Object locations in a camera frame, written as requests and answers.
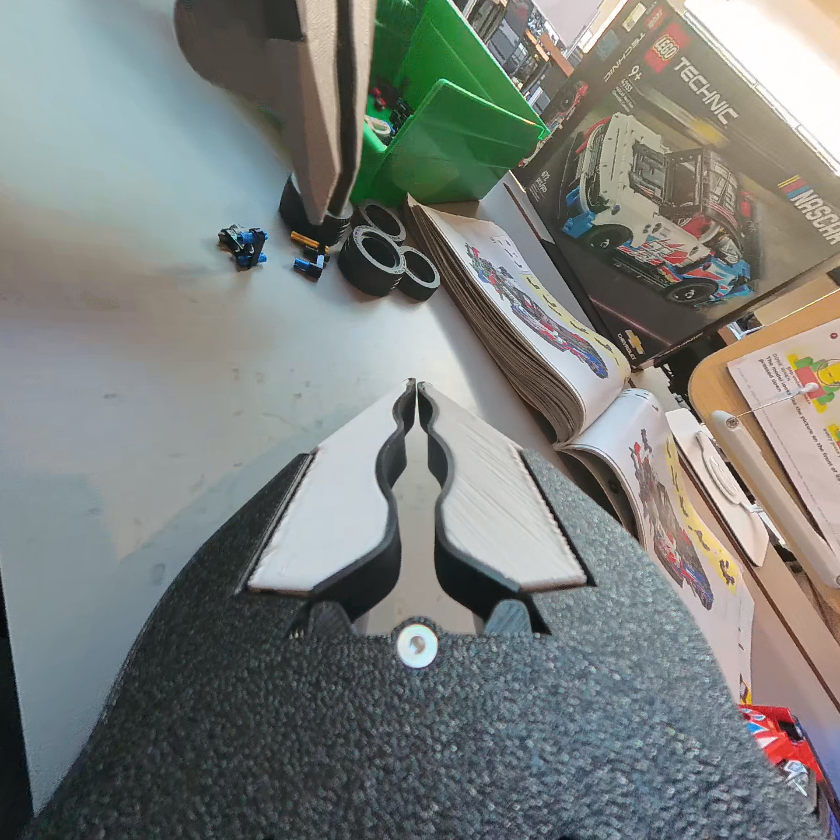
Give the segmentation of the toy brick race car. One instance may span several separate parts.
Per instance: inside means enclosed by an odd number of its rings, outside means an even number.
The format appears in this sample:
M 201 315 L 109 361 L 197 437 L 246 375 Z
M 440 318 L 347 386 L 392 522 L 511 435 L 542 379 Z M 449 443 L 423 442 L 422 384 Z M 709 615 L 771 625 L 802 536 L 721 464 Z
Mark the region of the toy brick race car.
M 756 743 L 783 782 L 820 811 L 823 767 L 798 718 L 788 707 L 741 703 L 741 714 Z

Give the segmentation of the grey desk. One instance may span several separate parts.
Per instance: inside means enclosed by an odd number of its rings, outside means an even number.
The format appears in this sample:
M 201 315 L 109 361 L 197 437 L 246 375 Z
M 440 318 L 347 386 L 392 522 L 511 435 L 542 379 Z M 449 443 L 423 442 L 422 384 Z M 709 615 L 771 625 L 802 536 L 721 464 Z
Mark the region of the grey desk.
M 688 607 L 447 290 L 310 283 L 290 124 L 173 2 L 2 2 L 2 566 L 33 838 L 823 838 Z M 394 589 L 251 595 L 304 456 L 416 380 Z M 417 385 L 524 450 L 588 584 L 487 632 L 438 582 Z

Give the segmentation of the black brick assembly blue pins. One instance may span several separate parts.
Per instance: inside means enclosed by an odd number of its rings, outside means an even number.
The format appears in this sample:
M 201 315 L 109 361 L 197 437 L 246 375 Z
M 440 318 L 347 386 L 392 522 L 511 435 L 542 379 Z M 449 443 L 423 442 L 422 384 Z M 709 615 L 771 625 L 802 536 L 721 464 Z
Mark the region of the black brick assembly blue pins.
M 234 224 L 220 229 L 217 239 L 220 248 L 231 255 L 238 270 L 250 270 L 267 262 L 264 250 L 268 234 L 262 228 L 244 228 Z

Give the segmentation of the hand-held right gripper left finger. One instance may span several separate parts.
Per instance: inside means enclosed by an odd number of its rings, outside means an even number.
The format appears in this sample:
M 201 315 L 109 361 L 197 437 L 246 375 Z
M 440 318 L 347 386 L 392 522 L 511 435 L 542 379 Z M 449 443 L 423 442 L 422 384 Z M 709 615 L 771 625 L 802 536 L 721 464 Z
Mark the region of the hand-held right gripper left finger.
M 362 618 L 391 593 L 402 557 L 394 486 L 416 404 L 405 379 L 304 456 L 258 542 L 249 594 L 335 602 Z

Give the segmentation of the green storage bin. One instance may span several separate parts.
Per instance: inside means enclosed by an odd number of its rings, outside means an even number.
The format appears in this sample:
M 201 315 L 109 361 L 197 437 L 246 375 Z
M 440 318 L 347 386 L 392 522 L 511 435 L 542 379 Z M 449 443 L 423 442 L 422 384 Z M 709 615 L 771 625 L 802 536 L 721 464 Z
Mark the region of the green storage bin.
M 416 111 L 388 146 L 364 119 L 354 205 L 480 200 L 549 135 L 452 2 L 377 3 L 369 86 L 378 77 L 407 77 Z

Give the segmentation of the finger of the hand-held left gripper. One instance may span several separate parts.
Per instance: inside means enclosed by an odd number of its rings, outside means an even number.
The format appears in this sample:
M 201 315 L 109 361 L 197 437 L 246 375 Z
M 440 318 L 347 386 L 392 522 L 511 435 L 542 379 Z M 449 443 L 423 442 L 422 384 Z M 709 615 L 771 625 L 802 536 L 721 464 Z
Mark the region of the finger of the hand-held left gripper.
M 376 1 L 338 1 L 336 71 L 339 103 L 339 176 L 334 212 L 350 200 L 362 156 L 364 116 L 375 38 Z
M 290 146 L 313 224 L 338 205 L 344 174 L 340 79 L 343 2 L 296 2 L 302 39 L 290 42 Z

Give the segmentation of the pile of loose bricks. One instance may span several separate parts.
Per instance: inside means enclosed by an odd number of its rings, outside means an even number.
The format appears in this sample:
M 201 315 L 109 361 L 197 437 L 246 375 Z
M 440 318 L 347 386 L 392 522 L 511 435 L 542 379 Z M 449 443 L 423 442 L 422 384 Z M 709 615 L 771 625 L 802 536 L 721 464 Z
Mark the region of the pile of loose bricks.
M 405 77 L 394 84 L 378 77 L 369 86 L 364 118 L 384 146 L 391 144 L 416 111 L 406 96 L 409 81 Z

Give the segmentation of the printed instruction sheet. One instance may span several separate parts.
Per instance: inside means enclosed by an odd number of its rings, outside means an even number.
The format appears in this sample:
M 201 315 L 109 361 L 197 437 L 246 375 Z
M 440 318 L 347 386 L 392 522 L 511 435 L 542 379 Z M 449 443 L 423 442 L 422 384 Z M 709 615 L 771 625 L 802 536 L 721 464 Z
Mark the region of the printed instruction sheet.
M 839 319 L 728 363 L 825 541 L 839 551 Z

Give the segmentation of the black car set box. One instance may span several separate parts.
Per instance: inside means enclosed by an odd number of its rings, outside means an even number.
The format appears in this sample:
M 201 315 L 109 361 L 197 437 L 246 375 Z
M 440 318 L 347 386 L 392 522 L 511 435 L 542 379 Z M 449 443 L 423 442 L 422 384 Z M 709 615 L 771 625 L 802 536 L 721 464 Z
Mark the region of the black car set box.
M 838 263 L 838 175 L 668 2 L 629 4 L 543 120 L 514 175 L 633 366 Z

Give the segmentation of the open instruction booklet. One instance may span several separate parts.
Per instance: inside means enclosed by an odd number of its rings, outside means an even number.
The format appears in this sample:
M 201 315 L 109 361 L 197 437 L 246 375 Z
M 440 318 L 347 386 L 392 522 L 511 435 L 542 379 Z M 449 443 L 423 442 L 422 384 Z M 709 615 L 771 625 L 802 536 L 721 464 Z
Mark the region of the open instruction booklet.
M 736 701 L 753 703 L 754 600 L 742 568 L 692 503 L 657 397 L 629 385 L 608 339 L 549 294 L 497 224 L 405 200 L 417 243 L 552 447 L 589 474 L 606 509 L 640 542 L 705 635 Z

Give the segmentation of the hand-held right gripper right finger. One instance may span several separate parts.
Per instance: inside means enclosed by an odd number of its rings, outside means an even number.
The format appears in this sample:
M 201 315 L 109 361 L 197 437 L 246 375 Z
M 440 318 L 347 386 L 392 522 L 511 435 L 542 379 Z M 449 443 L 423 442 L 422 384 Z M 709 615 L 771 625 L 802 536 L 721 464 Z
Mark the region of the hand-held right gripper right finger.
M 536 595 L 588 584 L 524 450 L 429 382 L 417 385 L 437 581 L 487 632 L 549 632 Z

